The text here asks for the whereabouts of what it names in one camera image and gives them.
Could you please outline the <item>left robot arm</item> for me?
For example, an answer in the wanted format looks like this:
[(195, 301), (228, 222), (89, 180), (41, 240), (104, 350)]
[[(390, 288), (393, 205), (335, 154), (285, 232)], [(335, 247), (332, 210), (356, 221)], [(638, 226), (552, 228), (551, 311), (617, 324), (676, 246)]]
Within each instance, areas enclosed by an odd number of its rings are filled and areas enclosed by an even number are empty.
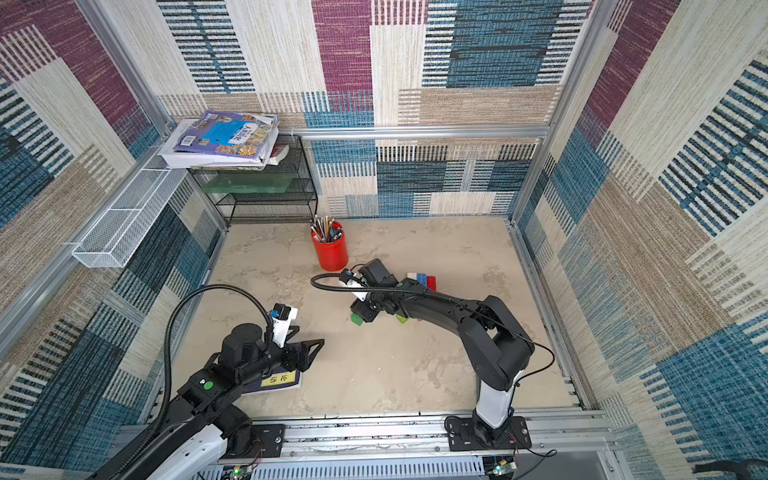
[(164, 399), (155, 421), (139, 433), (92, 479), (189, 479), (222, 457), (243, 457), (256, 447), (250, 417), (235, 401), (277, 367), (304, 372), (323, 339), (280, 347), (252, 323), (235, 327), (221, 351)]

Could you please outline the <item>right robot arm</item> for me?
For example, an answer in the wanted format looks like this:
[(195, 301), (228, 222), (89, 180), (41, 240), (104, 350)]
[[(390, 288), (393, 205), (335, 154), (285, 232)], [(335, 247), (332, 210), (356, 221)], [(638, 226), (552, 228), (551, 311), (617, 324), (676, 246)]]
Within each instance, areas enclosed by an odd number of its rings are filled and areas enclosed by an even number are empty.
[(500, 298), (450, 297), (413, 278), (396, 279), (378, 259), (357, 273), (343, 270), (340, 283), (365, 289), (355, 294), (351, 306), (365, 322), (385, 312), (425, 321), (457, 335), (480, 380), (473, 412), (476, 425), (499, 430), (507, 424), (513, 387), (528, 368), (535, 345)]

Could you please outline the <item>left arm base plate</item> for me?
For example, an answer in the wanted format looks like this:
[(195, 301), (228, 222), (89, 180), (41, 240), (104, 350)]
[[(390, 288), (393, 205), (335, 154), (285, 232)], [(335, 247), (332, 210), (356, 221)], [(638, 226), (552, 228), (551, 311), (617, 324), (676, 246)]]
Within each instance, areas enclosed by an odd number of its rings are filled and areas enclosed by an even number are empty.
[(281, 455), (285, 424), (252, 424), (239, 429), (228, 440), (224, 459), (278, 458)]

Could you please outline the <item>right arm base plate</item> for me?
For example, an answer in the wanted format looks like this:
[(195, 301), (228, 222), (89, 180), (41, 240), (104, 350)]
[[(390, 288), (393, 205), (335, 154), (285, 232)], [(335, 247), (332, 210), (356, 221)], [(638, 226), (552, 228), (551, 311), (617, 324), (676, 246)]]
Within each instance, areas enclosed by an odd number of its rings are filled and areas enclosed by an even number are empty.
[(463, 418), (447, 416), (443, 421), (451, 451), (530, 449), (530, 429), (522, 416), (508, 417), (506, 422), (491, 428), (479, 416)]

